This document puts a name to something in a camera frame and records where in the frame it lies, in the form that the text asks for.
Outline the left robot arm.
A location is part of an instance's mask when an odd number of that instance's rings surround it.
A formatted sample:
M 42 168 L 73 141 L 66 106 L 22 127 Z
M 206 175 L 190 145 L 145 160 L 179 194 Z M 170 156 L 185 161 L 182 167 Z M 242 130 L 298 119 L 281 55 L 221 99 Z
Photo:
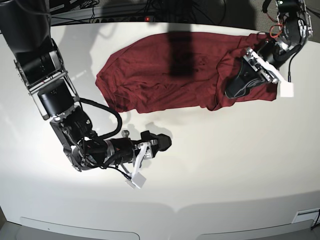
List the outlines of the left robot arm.
M 292 62 L 313 35 L 311 17 L 303 0 L 277 0 L 275 4 L 277 18 L 272 21 L 279 31 L 270 31 L 256 47 L 247 48 L 238 74 L 226 86 L 229 99 L 244 97 L 263 84 L 279 84 L 282 98 L 294 96 L 291 77 L 284 78 L 279 69 Z

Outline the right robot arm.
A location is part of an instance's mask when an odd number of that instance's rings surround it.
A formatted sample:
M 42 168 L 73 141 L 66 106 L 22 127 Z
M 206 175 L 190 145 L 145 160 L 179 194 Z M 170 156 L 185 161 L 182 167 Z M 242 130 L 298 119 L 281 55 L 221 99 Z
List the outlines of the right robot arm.
M 58 46 L 51 37 L 51 14 L 43 0 L 3 0 L 0 31 L 12 51 L 15 66 L 44 120 L 63 146 L 66 157 L 78 171 L 115 169 L 127 180 L 139 174 L 143 160 L 166 151 L 172 140 L 165 134 L 141 133 L 132 140 L 122 130 L 122 118 L 114 109 L 81 98 L 65 68 Z M 115 116 L 114 131 L 98 135 L 83 110 L 83 104 Z

